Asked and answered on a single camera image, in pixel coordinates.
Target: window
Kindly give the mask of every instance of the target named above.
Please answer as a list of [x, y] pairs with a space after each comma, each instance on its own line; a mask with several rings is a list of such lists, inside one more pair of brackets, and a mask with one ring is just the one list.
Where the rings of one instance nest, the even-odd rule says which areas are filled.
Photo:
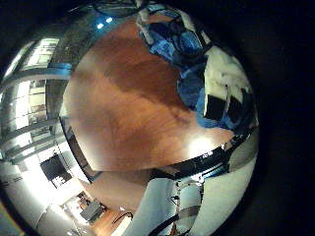
[[27, 45], [25, 45], [18, 53], [18, 55], [16, 55], [16, 57], [13, 59], [13, 61], [11, 62], [9, 68], [6, 71], [6, 74], [4, 75], [4, 81], [5, 78], [7, 78], [8, 76], [10, 76], [13, 71], [16, 69], [16, 67], [18, 66], [18, 63], [20, 62], [21, 58], [23, 57], [23, 55], [29, 50], [29, 48], [32, 46], [33, 41], [29, 42]]
[[18, 85], [17, 98], [2, 104], [1, 113], [5, 115], [1, 117], [1, 136], [47, 119], [44, 85], [45, 81]]
[[34, 50], [24, 62], [22, 70], [31, 68], [46, 68], [58, 41], [58, 38], [44, 38], [38, 42]]
[[34, 141], [38, 141], [51, 136], [49, 127], [43, 127], [27, 133], [24, 133], [16, 138], [10, 140], [1, 147], [4, 152], [12, 152], [16, 149], [22, 148]]

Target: white fabric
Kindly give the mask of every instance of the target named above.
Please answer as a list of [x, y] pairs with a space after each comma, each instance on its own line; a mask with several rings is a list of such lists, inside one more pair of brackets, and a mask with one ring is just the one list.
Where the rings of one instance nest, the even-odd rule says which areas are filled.
[[187, 13], [180, 11], [180, 10], [177, 10], [177, 12], [181, 16], [184, 27], [187, 28], [188, 30], [195, 31], [195, 25], [194, 25], [193, 21], [190, 19], [190, 16]]
[[[136, 0], [137, 7], [143, 4], [143, 0]], [[154, 40], [150, 36], [148, 29], [146, 28], [147, 21], [149, 20], [149, 10], [147, 8], [141, 10], [138, 13], [136, 25], [139, 27], [140, 31], [144, 34], [146, 42], [148, 44], [153, 44]]]
[[[176, 215], [176, 205], [170, 200], [170, 197], [175, 195], [173, 180], [166, 178], [151, 180], [133, 220], [123, 235], [148, 236], [158, 225]], [[162, 230], [160, 235], [168, 235], [171, 226]]]
[[251, 87], [239, 61], [216, 46], [206, 53], [208, 61], [205, 70], [205, 114], [208, 95], [226, 100], [226, 87], [230, 94], [242, 102], [241, 89], [251, 91]]

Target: blue cloth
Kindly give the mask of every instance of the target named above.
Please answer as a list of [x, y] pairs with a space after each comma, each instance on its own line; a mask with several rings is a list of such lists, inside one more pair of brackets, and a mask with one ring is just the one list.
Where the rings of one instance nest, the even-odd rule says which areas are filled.
[[167, 23], [152, 23], [147, 26], [154, 44], [148, 45], [152, 54], [158, 55], [168, 63], [180, 70], [180, 80], [177, 81], [177, 92], [183, 103], [196, 111], [197, 123], [204, 128], [220, 127], [241, 133], [247, 129], [251, 121], [249, 111], [252, 106], [250, 95], [243, 93], [243, 104], [240, 115], [232, 122], [225, 111], [219, 120], [204, 117], [205, 108], [205, 78], [207, 57], [201, 57], [198, 61], [187, 60], [182, 53], [194, 53], [202, 49], [201, 44], [194, 32], [185, 29], [179, 23], [170, 25]]

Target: wall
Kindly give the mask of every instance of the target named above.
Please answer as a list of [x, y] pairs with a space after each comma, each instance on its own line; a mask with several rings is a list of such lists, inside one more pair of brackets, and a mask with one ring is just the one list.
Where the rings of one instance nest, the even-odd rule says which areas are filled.
[[50, 206], [47, 213], [42, 217], [37, 227], [38, 233], [42, 236], [61, 236], [67, 235], [67, 232], [79, 228], [80, 232], [85, 236], [93, 236], [94, 234], [87, 225], [74, 224], [72, 219], [59, 206]]
[[54, 203], [61, 206], [71, 198], [78, 196], [83, 191], [84, 188], [80, 181], [76, 178], [72, 178], [57, 189]]
[[8, 162], [0, 164], [0, 179], [2, 179], [1, 177], [18, 173], [20, 173], [20, 169], [17, 165], [12, 165]]
[[25, 235], [0, 201], [0, 235]]
[[18, 213], [32, 228], [35, 228], [46, 204], [37, 200], [25, 179], [13, 181], [13, 178], [20, 176], [21, 174], [8, 177], [6, 180], [10, 184], [4, 190]]
[[[86, 160], [77, 141], [70, 141], [76, 157], [83, 162]], [[80, 181], [86, 193], [97, 198], [107, 207], [119, 210], [124, 207], [135, 211], [147, 188], [152, 170], [103, 172], [91, 184]]]

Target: glass window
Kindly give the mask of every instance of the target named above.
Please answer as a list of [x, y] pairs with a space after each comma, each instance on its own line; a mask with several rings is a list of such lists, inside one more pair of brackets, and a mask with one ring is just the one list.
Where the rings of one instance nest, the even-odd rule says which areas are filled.
[[46, 159], [49, 159], [51, 156], [53, 156], [55, 153], [58, 153], [58, 147], [50, 147], [42, 152], [40, 152], [37, 156], [40, 160], [40, 162], [45, 161]]
[[5, 136], [17, 130], [18, 124], [20, 124], [21, 122], [24, 122], [26, 118], [29, 120], [29, 125], [35, 124], [40, 121], [44, 121], [47, 119], [46, 109], [29, 113], [25, 116], [15, 118], [7, 123], [4, 123], [2, 126], [2, 132], [1, 132], [2, 136]]
[[[39, 94], [40, 96], [35, 97], [35, 98], [32, 98], [32, 95], [30, 96], [27, 95], [27, 96], [19, 97], [18, 99], [14, 99], [12, 101], [6, 101], [6, 103], [3, 103], [2, 110], [1, 110], [1, 114], [4, 114], [3, 117], [1, 117], [2, 122], [3, 122], [2, 124], [5, 125], [6, 123], [14, 119], [45, 110], [46, 109], [46, 106], [44, 103], [45, 94], [38, 93], [37, 95]], [[41, 99], [41, 104], [34, 104], [34, 103], [32, 105], [26, 104], [26, 107], [24, 110], [17, 111], [17, 107], [19, 108], [19, 105], [18, 105], [19, 103], [25, 102], [25, 100], [37, 101], [39, 99]]]
[[37, 110], [42, 110], [42, 106], [45, 106], [45, 94], [36, 93], [29, 96], [29, 106], [31, 112], [36, 112]]
[[46, 81], [31, 81], [30, 90], [32, 93], [37, 93], [37, 89], [40, 91], [45, 89]]
[[16, 55], [16, 57], [13, 59], [13, 61], [11, 62], [9, 68], [7, 69], [5, 75], [4, 75], [4, 81], [5, 79], [10, 76], [13, 71], [16, 69], [16, 67], [18, 66], [18, 63], [20, 62], [21, 58], [23, 57], [23, 55], [28, 51], [28, 49], [32, 46], [33, 41], [29, 42], [27, 45], [25, 45], [18, 53], [18, 55]]
[[53, 145], [53, 144], [54, 144], [54, 140], [51, 140], [51, 141], [48, 141], [48, 142], [46, 142], [46, 143], [44, 143], [44, 144], [41, 144], [41, 145], [36, 146], [36, 149], [49, 147], [49, 146], [51, 146], [51, 145]]
[[4, 152], [11, 152], [12, 150], [16, 150], [18, 148], [22, 148], [28, 144], [31, 144], [34, 141], [38, 141], [50, 136], [49, 127], [43, 127], [40, 129], [33, 130], [28, 133], [24, 133], [1, 147]]
[[44, 38], [37, 43], [34, 50], [23, 64], [22, 70], [46, 68], [58, 44], [58, 38]]

